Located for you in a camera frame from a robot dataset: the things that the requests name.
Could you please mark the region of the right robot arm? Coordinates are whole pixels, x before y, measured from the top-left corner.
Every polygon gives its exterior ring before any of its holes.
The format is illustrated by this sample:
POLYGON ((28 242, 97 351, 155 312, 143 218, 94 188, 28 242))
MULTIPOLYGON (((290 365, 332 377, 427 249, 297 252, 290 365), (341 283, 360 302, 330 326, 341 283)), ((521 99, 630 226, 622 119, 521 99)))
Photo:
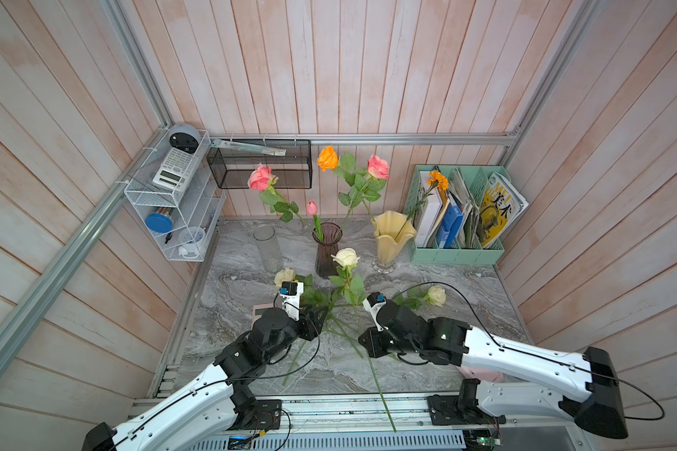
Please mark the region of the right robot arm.
POLYGON ((554 415, 600 437, 629 435, 620 382, 604 350, 563 353, 496 338, 457 319, 423 319, 379 292, 363 307, 374 325, 358 341, 372 358, 413 354, 436 366, 485 368, 524 380, 517 395, 478 383, 476 404, 487 415, 554 415))

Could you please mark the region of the large pink rose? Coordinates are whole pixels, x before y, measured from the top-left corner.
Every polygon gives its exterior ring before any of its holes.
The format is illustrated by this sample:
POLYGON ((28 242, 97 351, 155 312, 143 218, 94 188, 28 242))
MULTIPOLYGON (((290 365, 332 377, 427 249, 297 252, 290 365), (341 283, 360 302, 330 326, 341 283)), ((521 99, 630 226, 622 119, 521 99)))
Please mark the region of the large pink rose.
POLYGON ((276 191, 278 177, 273 174, 272 168, 268 165, 258 167, 250 174, 247 186, 250 190, 259 193, 261 202, 266 205, 270 212, 279 215, 280 221, 290 223, 294 218, 298 218, 302 226, 309 231, 314 229, 313 219, 306 213, 299 212, 298 205, 295 202, 287 201, 284 195, 276 191))

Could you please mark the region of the small cream rose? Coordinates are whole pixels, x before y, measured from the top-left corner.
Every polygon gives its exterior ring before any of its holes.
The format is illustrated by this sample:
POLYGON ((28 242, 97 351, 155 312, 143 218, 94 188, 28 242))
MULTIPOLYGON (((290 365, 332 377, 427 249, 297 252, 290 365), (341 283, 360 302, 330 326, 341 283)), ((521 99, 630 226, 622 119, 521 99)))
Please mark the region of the small cream rose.
POLYGON ((362 306, 366 299, 365 286, 363 279, 357 273, 359 256, 353 248, 343 248, 338 250, 331 260, 337 266, 337 276, 332 277, 332 281, 338 287, 338 291, 350 306, 353 306, 355 312, 362 306))

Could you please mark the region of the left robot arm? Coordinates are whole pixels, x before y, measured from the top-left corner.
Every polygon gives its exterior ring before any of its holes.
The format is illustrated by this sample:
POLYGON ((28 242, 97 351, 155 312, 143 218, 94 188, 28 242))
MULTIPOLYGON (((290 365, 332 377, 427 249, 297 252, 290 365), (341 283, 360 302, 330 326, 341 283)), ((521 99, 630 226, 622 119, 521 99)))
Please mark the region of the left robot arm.
POLYGON ((84 450, 184 450, 214 432, 261 424, 250 383, 288 353, 296 340, 320 337, 326 306, 303 306, 304 284, 284 282, 271 306, 219 353, 195 379, 152 409, 116 427, 101 423, 84 450))

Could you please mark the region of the yellow orange rose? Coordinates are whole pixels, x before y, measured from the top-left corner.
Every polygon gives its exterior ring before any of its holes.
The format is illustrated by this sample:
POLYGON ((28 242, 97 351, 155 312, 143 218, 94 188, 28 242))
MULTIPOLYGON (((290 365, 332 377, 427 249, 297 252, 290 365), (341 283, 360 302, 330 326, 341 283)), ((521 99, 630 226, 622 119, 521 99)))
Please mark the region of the yellow orange rose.
POLYGON ((339 156, 332 146, 323 148, 318 156, 317 165, 321 171, 336 169, 339 166, 339 156))

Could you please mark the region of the cream white rose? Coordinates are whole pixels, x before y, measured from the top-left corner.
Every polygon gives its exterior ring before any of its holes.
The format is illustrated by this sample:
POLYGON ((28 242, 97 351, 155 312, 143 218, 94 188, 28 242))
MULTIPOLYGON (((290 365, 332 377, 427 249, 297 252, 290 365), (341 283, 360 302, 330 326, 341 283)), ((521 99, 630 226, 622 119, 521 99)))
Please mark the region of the cream white rose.
POLYGON ((419 310, 425 306, 441 307, 447 300, 447 294, 440 285, 412 287, 406 292, 394 296, 393 302, 412 310, 419 310))

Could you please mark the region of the orange marigold flower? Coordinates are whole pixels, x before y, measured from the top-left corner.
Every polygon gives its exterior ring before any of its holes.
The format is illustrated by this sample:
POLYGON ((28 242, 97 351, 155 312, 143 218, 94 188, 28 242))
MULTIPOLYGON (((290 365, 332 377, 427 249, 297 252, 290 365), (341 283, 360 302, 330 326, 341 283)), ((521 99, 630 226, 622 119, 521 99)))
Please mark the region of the orange marigold flower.
POLYGON ((431 170, 415 171, 404 205, 408 217, 402 231, 413 227, 417 248, 432 246, 432 239, 449 206, 449 180, 435 166, 431 170))

